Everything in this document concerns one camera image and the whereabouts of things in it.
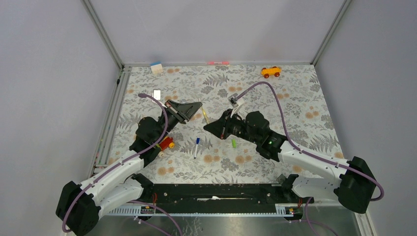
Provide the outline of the olive yellow marker pen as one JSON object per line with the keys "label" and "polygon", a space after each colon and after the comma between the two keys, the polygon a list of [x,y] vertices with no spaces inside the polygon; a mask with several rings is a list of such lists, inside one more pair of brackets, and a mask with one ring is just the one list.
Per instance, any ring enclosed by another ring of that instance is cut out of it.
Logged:
{"label": "olive yellow marker pen", "polygon": [[204,119],[205,119],[206,123],[209,124],[210,123],[210,120],[209,120],[209,118],[208,118],[205,110],[203,108],[201,108],[201,110],[202,110],[202,113],[203,113],[203,116],[204,116]]}

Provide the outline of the white pen with blue tip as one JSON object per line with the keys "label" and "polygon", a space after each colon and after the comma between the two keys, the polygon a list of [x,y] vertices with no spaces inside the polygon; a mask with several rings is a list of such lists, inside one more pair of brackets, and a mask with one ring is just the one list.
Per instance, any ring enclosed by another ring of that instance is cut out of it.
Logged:
{"label": "white pen with blue tip", "polygon": [[196,143],[196,145],[195,145],[195,150],[194,150],[194,153],[193,153],[193,158],[194,158],[194,159],[196,159],[196,158],[197,158],[197,155],[198,155],[198,147],[199,147],[199,144],[198,144],[198,143]]}

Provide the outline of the pink marker pen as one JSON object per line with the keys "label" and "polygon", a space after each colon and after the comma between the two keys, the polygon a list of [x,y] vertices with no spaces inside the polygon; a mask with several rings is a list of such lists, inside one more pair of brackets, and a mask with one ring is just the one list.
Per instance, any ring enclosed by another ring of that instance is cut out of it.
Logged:
{"label": "pink marker pen", "polygon": [[207,65],[229,65],[228,61],[209,61],[206,62]]}

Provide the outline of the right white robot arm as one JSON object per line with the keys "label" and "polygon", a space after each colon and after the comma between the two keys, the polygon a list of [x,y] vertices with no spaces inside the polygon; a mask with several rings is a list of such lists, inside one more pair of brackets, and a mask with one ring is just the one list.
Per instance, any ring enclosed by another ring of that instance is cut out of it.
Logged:
{"label": "right white robot arm", "polygon": [[320,178],[313,180],[290,176],[282,189],[284,200],[293,203],[300,197],[336,200],[355,213],[366,213],[376,188],[375,177],[366,161],[334,159],[303,149],[269,127],[269,121],[259,112],[250,112],[245,119],[228,109],[222,116],[204,126],[204,130],[225,140],[233,135],[256,145],[256,151],[266,159],[299,166]]}

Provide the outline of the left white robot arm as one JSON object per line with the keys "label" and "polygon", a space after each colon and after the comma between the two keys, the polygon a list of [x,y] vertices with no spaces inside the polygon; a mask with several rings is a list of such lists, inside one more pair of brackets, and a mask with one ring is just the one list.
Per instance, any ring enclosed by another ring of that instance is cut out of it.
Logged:
{"label": "left white robot arm", "polygon": [[186,124],[201,108],[201,102],[160,105],[158,119],[140,119],[136,139],[128,151],[98,174],[80,182],[68,182],[61,191],[56,215],[62,230],[77,236],[88,234],[109,211],[132,200],[147,202],[152,188],[130,178],[150,164],[162,151],[161,142],[178,124]]}

